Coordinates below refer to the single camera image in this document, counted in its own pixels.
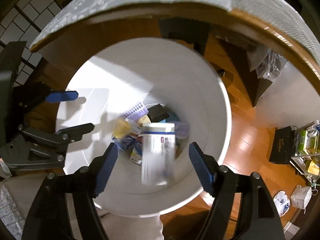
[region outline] black box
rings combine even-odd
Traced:
[[[275,132],[269,161],[275,164],[289,164],[293,155],[294,130],[284,127]]]

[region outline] blue gripper pad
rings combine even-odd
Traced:
[[[113,167],[115,166],[117,158],[118,147],[116,144],[113,144],[113,147],[111,148],[107,157],[105,158],[105,161],[96,177],[96,186],[93,190],[96,196],[102,193],[106,188],[107,182],[109,180]]]
[[[190,143],[189,145],[189,158],[191,160],[193,168],[196,170],[196,173],[203,187],[203,190],[205,192],[208,192],[210,195],[213,195],[212,184],[213,184],[214,176],[209,171],[205,161],[201,157],[194,143]]]
[[[78,95],[77,91],[53,91],[51,94],[47,95],[45,100],[49,103],[73,101],[78,98]]]

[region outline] white container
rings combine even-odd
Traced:
[[[212,66],[198,53],[168,39],[139,38],[112,45],[91,57],[67,90],[79,98],[61,102],[56,129],[92,122],[95,129],[70,144],[64,171],[88,166],[112,142],[117,116],[141,101],[172,108],[189,125],[189,141],[174,163],[175,181],[166,186],[141,183],[141,166],[119,154],[106,189],[94,199],[111,213],[150,217],[171,212],[195,198],[202,187],[188,157],[196,141],[221,165],[231,135],[227,91]]]

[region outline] white plastic bag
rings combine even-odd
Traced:
[[[273,198],[280,217],[284,216],[290,208],[290,200],[284,191],[279,191]]]
[[[310,201],[311,195],[311,187],[301,187],[300,185],[297,185],[291,195],[292,206],[305,209]]]

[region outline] tile wall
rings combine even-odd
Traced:
[[[19,0],[0,22],[0,52],[10,41],[26,41],[14,86],[23,85],[42,56],[31,53],[29,47],[40,31],[60,12],[60,7],[53,0]]]

